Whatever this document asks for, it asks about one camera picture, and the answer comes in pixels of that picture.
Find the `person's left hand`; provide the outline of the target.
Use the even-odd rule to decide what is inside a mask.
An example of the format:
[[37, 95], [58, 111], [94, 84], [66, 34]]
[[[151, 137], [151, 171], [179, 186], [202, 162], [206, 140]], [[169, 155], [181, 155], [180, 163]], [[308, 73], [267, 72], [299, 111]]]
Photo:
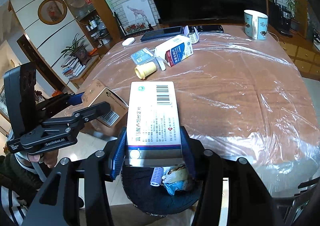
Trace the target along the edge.
[[46, 152], [43, 155], [31, 155], [27, 154], [27, 157], [30, 162], [39, 163], [44, 162], [49, 168], [53, 168], [57, 164], [57, 158], [58, 158], [59, 151], [54, 150], [51, 152]]

